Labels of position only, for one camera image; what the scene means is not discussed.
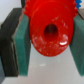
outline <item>green block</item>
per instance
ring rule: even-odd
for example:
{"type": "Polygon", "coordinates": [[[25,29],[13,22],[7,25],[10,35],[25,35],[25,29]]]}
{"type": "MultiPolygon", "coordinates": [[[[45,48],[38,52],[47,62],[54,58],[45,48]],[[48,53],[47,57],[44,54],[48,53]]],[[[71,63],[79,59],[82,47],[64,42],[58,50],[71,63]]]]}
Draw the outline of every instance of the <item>green block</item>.
{"type": "Polygon", "coordinates": [[[23,18],[18,25],[13,38],[19,74],[21,76],[27,76],[31,43],[29,36],[29,19],[26,15],[23,15],[23,18]]]}
{"type": "Polygon", "coordinates": [[[74,18],[74,34],[70,44],[71,53],[81,76],[84,76],[84,20],[74,18]]]}

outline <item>red plastic part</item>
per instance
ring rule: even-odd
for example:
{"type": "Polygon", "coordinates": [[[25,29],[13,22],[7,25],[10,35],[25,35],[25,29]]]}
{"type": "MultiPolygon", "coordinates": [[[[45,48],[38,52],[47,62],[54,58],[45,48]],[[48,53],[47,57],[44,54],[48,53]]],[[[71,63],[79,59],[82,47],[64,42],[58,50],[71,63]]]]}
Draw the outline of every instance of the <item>red plastic part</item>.
{"type": "Polygon", "coordinates": [[[25,14],[30,19],[30,38],[35,49],[44,56],[62,53],[73,36],[75,0],[27,0],[25,14]]]}

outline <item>hole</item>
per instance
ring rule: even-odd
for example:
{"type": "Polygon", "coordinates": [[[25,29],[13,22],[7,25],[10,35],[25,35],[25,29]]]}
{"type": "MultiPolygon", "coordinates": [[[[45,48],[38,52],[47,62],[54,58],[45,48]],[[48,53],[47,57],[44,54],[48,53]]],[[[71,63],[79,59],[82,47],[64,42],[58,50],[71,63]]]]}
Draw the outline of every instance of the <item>hole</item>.
{"type": "Polygon", "coordinates": [[[44,37],[47,41],[54,41],[58,36],[57,26],[54,24],[49,24],[44,30],[44,37]]]}

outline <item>red cylinder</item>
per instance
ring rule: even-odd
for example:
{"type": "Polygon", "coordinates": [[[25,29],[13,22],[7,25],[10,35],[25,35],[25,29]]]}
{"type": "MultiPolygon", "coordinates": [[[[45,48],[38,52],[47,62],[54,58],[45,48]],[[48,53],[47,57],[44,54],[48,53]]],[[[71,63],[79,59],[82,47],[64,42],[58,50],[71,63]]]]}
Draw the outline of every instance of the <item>red cylinder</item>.
{"type": "Polygon", "coordinates": [[[35,49],[44,56],[62,53],[73,36],[75,0],[27,0],[25,14],[30,20],[30,38],[35,49]]]}

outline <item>white background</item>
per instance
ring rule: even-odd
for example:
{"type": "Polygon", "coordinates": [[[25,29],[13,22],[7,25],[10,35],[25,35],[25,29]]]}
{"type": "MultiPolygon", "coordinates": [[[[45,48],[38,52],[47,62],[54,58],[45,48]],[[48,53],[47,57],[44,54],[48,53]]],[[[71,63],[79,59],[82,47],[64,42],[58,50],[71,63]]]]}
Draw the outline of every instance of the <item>white background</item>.
{"type": "MultiPolygon", "coordinates": [[[[0,23],[20,0],[0,0],[0,23]]],[[[2,84],[84,84],[75,66],[69,47],[57,57],[44,57],[32,46],[28,77],[6,78],[2,84]]]]}

